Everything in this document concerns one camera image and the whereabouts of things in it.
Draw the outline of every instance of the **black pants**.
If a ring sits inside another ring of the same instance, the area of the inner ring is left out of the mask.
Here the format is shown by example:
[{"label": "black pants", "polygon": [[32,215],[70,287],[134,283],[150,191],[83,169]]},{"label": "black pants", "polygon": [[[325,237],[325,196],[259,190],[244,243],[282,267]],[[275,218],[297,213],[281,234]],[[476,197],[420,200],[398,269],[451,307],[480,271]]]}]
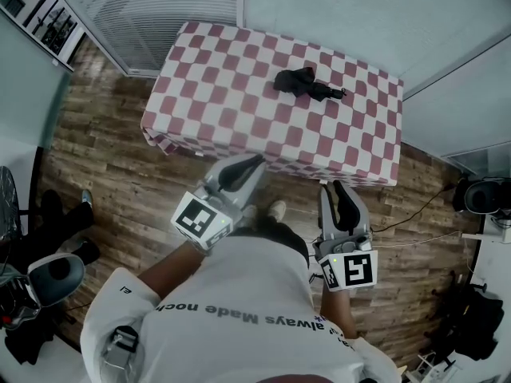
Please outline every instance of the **black pants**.
[{"label": "black pants", "polygon": [[92,208],[82,203],[68,214],[47,220],[28,235],[2,246],[0,263],[4,263],[9,254],[7,262],[25,274],[31,263],[54,254],[63,242],[92,226],[93,221]]},{"label": "black pants", "polygon": [[303,239],[284,223],[277,223],[274,217],[261,217],[256,222],[257,230],[250,227],[241,227],[234,230],[230,236],[260,237],[275,243],[283,244],[299,252],[309,267],[309,251]]}]

